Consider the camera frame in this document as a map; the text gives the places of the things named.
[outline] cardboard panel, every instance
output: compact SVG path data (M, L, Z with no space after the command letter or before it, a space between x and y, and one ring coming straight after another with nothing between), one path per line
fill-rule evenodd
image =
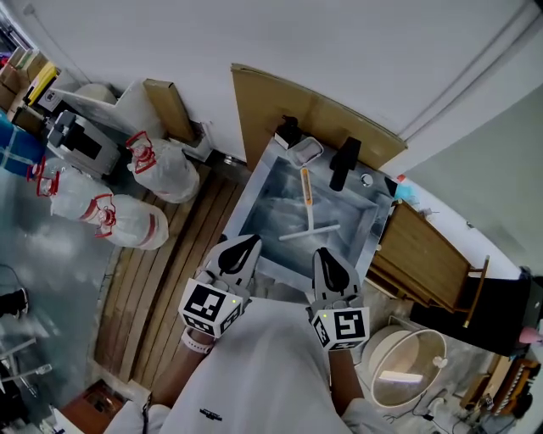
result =
M176 85L148 78L143 87L168 134L183 142L192 142L196 137Z
M20 90L19 73L10 64L6 64L0 70L0 82L13 93L18 93Z
M7 113L14 100L15 94L6 86L0 84L0 109Z
M257 165L283 115L298 118L303 131L341 147L352 136L362 142L359 161L378 169L407 149L399 137L330 98L266 72L232 65L239 121L250 170Z
M8 60L8 64L15 67L19 63L19 61L23 58L25 55L26 50L23 47L17 47L14 52L12 52L11 57Z

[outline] white wall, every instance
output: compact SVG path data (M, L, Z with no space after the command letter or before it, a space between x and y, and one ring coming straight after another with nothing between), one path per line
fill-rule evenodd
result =
M382 170L399 175L459 141L543 84L543 16L483 80L474 83L447 110L409 141L409 149Z
M230 64L321 92L404 130L476 58L523 0L3 0L60 65L115 84L174 81L215 145L244 149Z
M540 86L406 174L468 219L516 265L541 275L542 165Z

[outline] floor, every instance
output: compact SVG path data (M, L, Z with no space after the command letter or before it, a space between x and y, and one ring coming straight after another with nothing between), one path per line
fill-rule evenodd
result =
M125 167L120 162L112 188L137 197L142 188ZM20 387L35 420L49 414L49 404L62 407L86 386L96 306L114 250L94 236L94 226L51 215L49 206L47 198L36 197L36 184L0 170L0 264L14 269L30 299L28 315L0 320L0 350L35 337L37 344L19 353L20 371L45 363L53 367L29 377L38 398ZM0 293L17 286L14 275L0 269Z

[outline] person's arm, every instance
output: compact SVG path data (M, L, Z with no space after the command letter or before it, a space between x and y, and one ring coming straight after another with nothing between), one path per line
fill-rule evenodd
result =
M348 349L342 351L331 351L328 353L330 359L330 375L332 377L333 406L339 416L342 416L351 401L355 398L364 398L358 376L356 375L353 359Z
M366 401L348 349L331 351L333 406L341 420L355 434L395 434L394 428Z
M213 342L213 337L197 330L191 330L190 337L202 345L209 345ZM170 365L156 381L151 391L151 405L161 404L171 409L187 384L188 379L204 358L205 354L197 353L182 344L177 349L177 353Z

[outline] white shirt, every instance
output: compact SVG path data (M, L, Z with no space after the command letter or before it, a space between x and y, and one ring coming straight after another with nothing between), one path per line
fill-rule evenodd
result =
M173 409L150 409L148 434L394 433L361 398L340 418L328 378L327 355L304 307L253 299L194 371ZM141 409L129 402L106 434L140 434L142 428Z

